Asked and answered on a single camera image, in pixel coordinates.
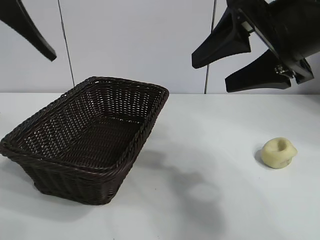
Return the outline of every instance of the brown wicker basket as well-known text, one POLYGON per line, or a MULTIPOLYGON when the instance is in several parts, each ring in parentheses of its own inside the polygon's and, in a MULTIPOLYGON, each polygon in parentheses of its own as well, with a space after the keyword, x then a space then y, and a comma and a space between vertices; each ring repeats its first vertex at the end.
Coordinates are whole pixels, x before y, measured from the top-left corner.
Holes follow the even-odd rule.
POLYGON ((0 142, 42 193, 83 204, 116 195, 168 99, 164 87, 91 77, 0 142))

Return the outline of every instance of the white table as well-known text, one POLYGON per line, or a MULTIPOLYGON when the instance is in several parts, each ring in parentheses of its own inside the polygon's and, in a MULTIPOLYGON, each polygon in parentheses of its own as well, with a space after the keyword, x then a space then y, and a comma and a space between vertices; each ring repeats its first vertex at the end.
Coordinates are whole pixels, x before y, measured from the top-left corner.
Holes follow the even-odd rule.
MULTIPOLYGON (((0 137, 59 96, 0 94, 0 137)), ((0 157, 1 240, 319 240, 320 96, 171 95, 116 197, 39 193, 0 157), (271 170, 274 137, 298 149, 271 170)))

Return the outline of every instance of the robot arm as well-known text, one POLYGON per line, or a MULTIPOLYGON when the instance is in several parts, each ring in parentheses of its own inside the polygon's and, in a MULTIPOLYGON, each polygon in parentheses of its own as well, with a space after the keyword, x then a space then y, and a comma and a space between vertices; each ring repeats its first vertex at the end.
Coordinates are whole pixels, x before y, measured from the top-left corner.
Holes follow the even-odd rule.
POLYGON ((298 84, 314 78, 306 58, 320 51, 320 0, 227 0, 220 22, 192 54, 193 67, 251 52, 252 32, 269 50, 228 76, 227 92, 286 89, 291 78, 298 84))
POLYGON ((55 50, 38 31, 21 0, 1 0, 0 20, 17 31, 49 60, 57 58, 55 50))

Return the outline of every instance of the dough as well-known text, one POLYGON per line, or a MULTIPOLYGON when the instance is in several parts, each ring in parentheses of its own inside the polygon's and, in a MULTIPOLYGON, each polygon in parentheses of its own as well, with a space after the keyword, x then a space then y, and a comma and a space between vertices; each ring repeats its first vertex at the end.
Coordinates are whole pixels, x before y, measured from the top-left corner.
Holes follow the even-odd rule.
POLYGON ((264 164, 274 169, 288 166, 298 151, 293 144, 284 137, 277 137, 268 141, 262 148, 261 158, 264 164))

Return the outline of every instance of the basket rim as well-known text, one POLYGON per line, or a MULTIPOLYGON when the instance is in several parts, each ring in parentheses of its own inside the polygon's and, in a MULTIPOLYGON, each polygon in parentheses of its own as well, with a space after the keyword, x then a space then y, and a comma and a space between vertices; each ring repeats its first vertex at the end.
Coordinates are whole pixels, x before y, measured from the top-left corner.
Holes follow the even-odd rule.
POLYGON ((141 136, 142 132, 147 128, 147 125, 150 124, 152 119, 155 117, 157 118, 158 114, 160 113, 161 109, 163 108, 165 102, 167 101, 169 97, 169 91, 160 85, 156 85, 153 83, 145 83, 140 81, 134 81, 124 78, 118 78, 118 77, 103 77, 103 76, 92 76, 84 80, 83 82, 80 82, 75 87, 71 88, 69 91, 63 93, 59 98, 54 100, 53 102, 49 103, 47 106, 40 109, 38 112, 24 120, 22 123, 20 123, 17 127, 15 127, 11 132, 5 135, 5 137, 0 141, 0 153, 3 151, 2 149, 5 149, 10 152, 9 157, 14 162, 19 162, 17 159, 18 157, 24 156, 26 159, 29 159, 33 162, 40 163, 46 163, 48 165, 54 165, 54 166, 60 166, 65 169, 65 171, 74 171, 77 170, 78 172, 83 172, 86 174, 99 174, 99 175, 107 175, 107 171, 111 171, 114 169, 117 169, 119 166, 122 166, 123 164, 128 164, 125 159, 127 155, 130 154, 132 149, 134 148, 134 145, 136 144, 137 139, 139 136, 141 136), (29 124, 32 126, 34 122, 36 122, 38 119, 40 119, 43 115, 48 114, 59 105, 63 104, 64 102, 68 101, 74 94, 77 94, 81 92, 87 85, 96 82, 96 81, 121 81, 126 83, 132 83, 134 85, 141 85, 141 86, 148 86, 153 87, 161 91, 161 94, 159 95, 159 100, 157 101, 157 104, 155 104, 151 111, 148 113, 145 120, 142 122, 140 129, 135 133, 132 140, 126 147, 126 149, 123 151, 121 156, 115 163, 108 167, 86 167, 86 166, 79 166, 74 163, 66 163, 63 161, 60 161, 59 158, 51 158, 51 157, 44 157, 40 154, 35 154, 32 152, 21 150, 20 148, 16 147, 13 138, 23 136, 23 132, 21 132, 20 128, 26 124, 29 124))

